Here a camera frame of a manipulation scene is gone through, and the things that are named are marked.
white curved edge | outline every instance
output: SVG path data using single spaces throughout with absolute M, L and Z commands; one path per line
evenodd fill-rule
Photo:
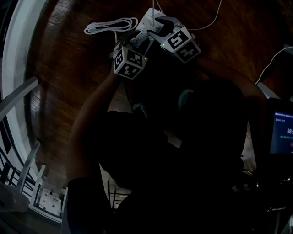
M 16 5 L 4 45 L 2 99 L 24 82 L 30 43 L 45 2 L 46 0 L 19 0 Z M 16 149 L 25 162 L 31 147 L 27 135 L 23 100 L 11 109 L 7 114 L 7 120 Z M 30 170 L 30 174 L 36 180 L 38 169 L 35 162 L 32 163 L 32 170 Z

blue screen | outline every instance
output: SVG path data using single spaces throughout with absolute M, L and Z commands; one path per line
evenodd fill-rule
M 275 112 L 270 154 L 293 155 L 293 115 Z

wooden floor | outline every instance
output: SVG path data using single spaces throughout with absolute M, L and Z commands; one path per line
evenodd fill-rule
M 219 0 L 159 3 L 166 15 L 177 17 L 188 28 L 197 28 L 213 20 Z M 66 185 L 66 144 L 72 124 L 83 102 L 107 76 L 107 59 L 114 48 L 113 32 L 89 36 L 83 32 L 85 27 L 94 21 L 122 17 L 140 20 L 151 6 L 151 0 L 49 0 L 36 28 L 27 66 L 27 75 L 37 76 L 40 85 L 27 98 L 26 109 L 30 137 L 42 143 L 37 161 L 47 165 L 47 183 L 52 189 Z M 216 22 L 193 33 L 204 56 L 255 81 L 284 43 L 292 44 L 282 11 L 278 1 L 223 0 Z M 190 78 L 192 61 L 187 67 L 174 61 L 168 65 L 164 62 L 166 55 L 155 49 L 149 58 L 148 71 L 141 79 L 143 85 L 137 85 L 136 92 L 143 94 L 139 99 L 154 104 L 153 109 L 163 113 L 162 109 L 174 105 L 178 97 L 169 95 L 177 94 L 184 87 L 182 80 Z M 292 59 L 288 53 L 280 54 L 265 73 L 264 83 L 282 98 L 293 95 L 288 66 Z M 155 67 L 160 69 L 157 74 L 153 72 Z M 110 109 L 130 111 L 123 86 Z M 161 123 L 168 122 L 168 115 L 158 114 Z

person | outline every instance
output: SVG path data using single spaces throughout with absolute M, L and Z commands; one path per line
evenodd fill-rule
M 261 152 L 266 98 L 229 67 L 204 57 L 195 64 L 212 78 L 179 97 L 180 148 L 141 110 L 107 112 L 122 81 L 113 69 L 83 104 L 68 150 L 72 234 L 251 231 L 253 196 L 235 188 L 246 180 L 240 156 L 248 121 L 256 157 Z M 115 213 L 99 164 L 132 191 Z

black sleeve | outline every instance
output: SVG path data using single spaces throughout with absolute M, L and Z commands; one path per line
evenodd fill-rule
M 71 180 L 67 198 L 67 220 L 71 234 L 99 234 L 108 229 L 111 209 L 99 179 Z

